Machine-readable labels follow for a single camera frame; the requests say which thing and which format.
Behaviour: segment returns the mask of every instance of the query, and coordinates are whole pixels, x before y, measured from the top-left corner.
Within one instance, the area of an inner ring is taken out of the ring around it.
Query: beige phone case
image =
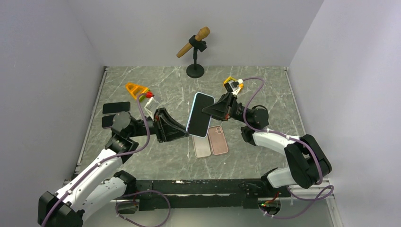
[[[210,147],[214,155],[222,155],[228,152],[226,137],[221,126],[213,126],[208,130]]]
[[[210,151],[210,145],[208,137],[197,137],[192,136],[193,148],[195,149],[195,157],[207,157],[212,153]]]

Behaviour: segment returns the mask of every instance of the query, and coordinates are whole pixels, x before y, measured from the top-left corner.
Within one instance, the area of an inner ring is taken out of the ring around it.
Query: phone with light blue frame
[[[211,116],[202,113],[202,109],[214,104],[214,97],[197,92],[193,98],[191,112],[186,131],[192,136],[206,137],[210,125]]]

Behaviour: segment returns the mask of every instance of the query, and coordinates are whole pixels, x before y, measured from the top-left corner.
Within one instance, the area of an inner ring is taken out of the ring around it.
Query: yellow plastic part
[[[139,94],[146,93],[149,91],[149,88],[141,86],[141,85],[133,84],[133,83],[127,83],[125,85],[125,88],[127,89],[127,91],[132,95],[132,97],[135,100],[137,100]],[[139,101],[142,102],[143,99],[145,99],[145,96],[142,96],[139,99]]]
[[[226,83],[228,83],[229,81],[238,81],[237,79],[235,79],[235,78],[233,78],[233,77],[228,77],[226,80],[224,80],[224,83],[223,83],[223,87],[224,87],[224,85],[226,84]],[[241,90],[239,90],[239,92],[241,92],[242,91],[242,89],[244,88],[244,84],[240,84],[239,85],[239,88],[241,89]]]

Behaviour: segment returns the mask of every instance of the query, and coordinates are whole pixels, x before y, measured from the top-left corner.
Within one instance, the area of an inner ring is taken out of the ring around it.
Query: table
[[[110,129],[101,127],[104,103],[130,101],[132,116],[140,118],[136,101],[124,87],[128,82],[149,87],[156,96],[162,98],[162,106],[170,115],[185,126],[196,92],[212,95],[218,100],[226,93],[223,82],[229,76],[236,79],[259,76],[266,80],[266,84],[250,106],[267,107],[271,129],[290,135],[304,135],[283,67],[206,66],[205,75],[199,79],[188,77],[185,69],[186,67],[107,68],[80,160],[80,171],[96,158],[110,138]],[[246,81],[243,91],[238,95],[238,102],[246,103],[259,85],[258,80]],[[120,170],[127,171],[138,180],[242,179],[259,178],[273,168],[287,165],[281,154],[245,143],[240,132],[244,123],[232,119],[226,122],[212,119],[210,125],[222,126],[229,148],[227,154],[196,158],[191,137],[160,144],[153,135],[148,147],[134,154]],[[141,146],[146,137],[133,139]]]

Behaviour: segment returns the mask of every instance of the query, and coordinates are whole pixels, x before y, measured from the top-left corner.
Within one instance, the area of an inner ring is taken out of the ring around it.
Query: red connector
[[[146,93],[146,95],[145,95],[145,97],[146,98],[151,98],[151,97],[153,97],[153,96],[155,96],[151,91],[148,91],[147,93]]]

